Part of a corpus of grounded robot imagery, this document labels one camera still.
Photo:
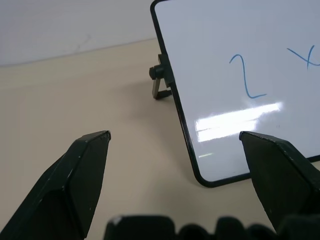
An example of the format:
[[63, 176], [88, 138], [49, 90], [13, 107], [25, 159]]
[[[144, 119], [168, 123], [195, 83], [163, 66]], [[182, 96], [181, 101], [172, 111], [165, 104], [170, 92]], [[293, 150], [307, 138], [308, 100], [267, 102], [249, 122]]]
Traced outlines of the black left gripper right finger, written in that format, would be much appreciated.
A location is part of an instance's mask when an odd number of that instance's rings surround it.
[[320, 213], [320, 172], [289, 141], [271, 135], [239, 134], [255, 192], [278, 231], [288, 216]]

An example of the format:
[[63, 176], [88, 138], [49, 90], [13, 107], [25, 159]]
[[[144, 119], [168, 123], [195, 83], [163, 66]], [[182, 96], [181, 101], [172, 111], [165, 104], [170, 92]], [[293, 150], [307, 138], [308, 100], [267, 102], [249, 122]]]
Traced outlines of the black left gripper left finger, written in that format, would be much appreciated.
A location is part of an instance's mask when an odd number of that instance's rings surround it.
[[38, 179], [2, 240], [84, 240], [100, 198], [111, 133], [83, 135]]

